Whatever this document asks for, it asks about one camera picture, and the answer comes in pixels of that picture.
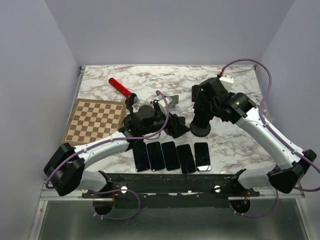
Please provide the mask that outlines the black round-base stand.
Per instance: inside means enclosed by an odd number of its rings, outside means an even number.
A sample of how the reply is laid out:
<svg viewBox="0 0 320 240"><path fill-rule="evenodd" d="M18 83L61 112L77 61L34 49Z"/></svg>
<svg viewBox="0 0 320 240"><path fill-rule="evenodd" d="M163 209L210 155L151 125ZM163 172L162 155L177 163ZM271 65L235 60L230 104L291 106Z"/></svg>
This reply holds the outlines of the black round-base stand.
<svg viewBox="0 0 320 240"><path fill-rule="evenodd" d="M161 114L162 114L162 111L161 111L161 108L159 106L158 100L154 99L153 101L150 102L150 104L153 106L153 109L154 109L154 117L155 118L160 117Z"/></svg>
<svg viewBox="0 0 320 240"><path fill-rule="evenodd" d="M195 114L189 128L196 137L206 137L211 131L210 119L205 115Z"/></svg>
<svg viewBox="0 0 320 240"><path fill-rule="evenodd" d="M134 117L133 105L138 101L138 97L135 93L131 93L129 97L125 100L126 109L129 111L129 114L124 118L123 124L128 125L132 118Z"/></svg>

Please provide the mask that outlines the black phone dark case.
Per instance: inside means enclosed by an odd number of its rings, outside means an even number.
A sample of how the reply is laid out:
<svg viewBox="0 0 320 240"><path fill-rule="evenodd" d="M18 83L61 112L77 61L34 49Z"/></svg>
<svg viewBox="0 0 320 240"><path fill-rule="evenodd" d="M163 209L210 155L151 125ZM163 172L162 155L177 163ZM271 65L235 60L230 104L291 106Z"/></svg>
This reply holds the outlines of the black phone dark case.
<svg viewBox="0 0 320 240"><path fill-rule="evenodd" d="M177 170L181 167L176 150L176 145L173 141L162 143L161 150L165 162L165 167L168 171Z"/></svg>

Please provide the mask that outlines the blue-edged black phone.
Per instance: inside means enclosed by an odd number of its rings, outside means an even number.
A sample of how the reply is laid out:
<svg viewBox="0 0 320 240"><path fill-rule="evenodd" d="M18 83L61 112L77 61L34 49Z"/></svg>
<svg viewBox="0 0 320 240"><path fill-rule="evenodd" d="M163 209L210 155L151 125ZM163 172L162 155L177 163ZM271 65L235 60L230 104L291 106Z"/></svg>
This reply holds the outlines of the blue-edged black phone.
<svg viewBox="0 0 320 240"><path fill-rule="evenodd" d="M160 142L151 142L146 145L150 168L153 172L163 170L165 161Z"/></svg>

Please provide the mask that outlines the pink-edged black phone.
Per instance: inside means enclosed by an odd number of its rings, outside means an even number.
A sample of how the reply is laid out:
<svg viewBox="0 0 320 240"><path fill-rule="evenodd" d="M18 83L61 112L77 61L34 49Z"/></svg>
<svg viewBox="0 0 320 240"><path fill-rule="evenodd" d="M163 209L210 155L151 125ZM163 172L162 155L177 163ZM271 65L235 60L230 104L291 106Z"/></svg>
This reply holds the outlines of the pink-edged black phone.
<svg viewBox="0 0 320 240"><path fill-rule="evenodd" d="M143 141L136 142L132 151L136 171L143 172L149 170L150 162L146 144Z"/></svg>

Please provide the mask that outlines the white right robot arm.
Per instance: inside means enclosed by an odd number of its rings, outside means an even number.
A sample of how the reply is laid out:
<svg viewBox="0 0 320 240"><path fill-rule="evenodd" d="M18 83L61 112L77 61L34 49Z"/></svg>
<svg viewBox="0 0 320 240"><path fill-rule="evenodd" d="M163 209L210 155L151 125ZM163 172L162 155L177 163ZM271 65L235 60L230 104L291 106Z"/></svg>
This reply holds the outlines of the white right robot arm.
<svg viewBox="0 0 320 240"><path fill-rule="evenodd" d="M243 169L230 183L230 191L241 196L248 189L274 187L284 194L295 189L317 155L303 150L279 132L263 115L256 104L244 93L229 92L220 77L209 78L192 87L194 117L190 131L205 137L211 131L214 117L230 122L254 138L275 161L275 166L254 170Z"/></svg>

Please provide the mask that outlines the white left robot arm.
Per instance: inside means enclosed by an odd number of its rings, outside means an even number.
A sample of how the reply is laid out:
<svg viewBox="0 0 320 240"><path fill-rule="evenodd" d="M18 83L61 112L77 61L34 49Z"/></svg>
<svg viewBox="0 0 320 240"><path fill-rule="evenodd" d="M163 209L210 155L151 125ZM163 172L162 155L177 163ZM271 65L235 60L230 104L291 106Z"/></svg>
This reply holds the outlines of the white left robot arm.
<svg viewBox="0 0 320 240"><path fill-rule="evenodd" d="M71 146L68 142L58 147L43 169L46 187L65 196L76 189L93 190L99 197L110 194L111 185L102 172L88 172L86 168L114 154L127 152L144 139L165 131L176 139L189 132L183 116L163 113L158 105L141 106L124 119L124 126L103 139Z"/></svg>

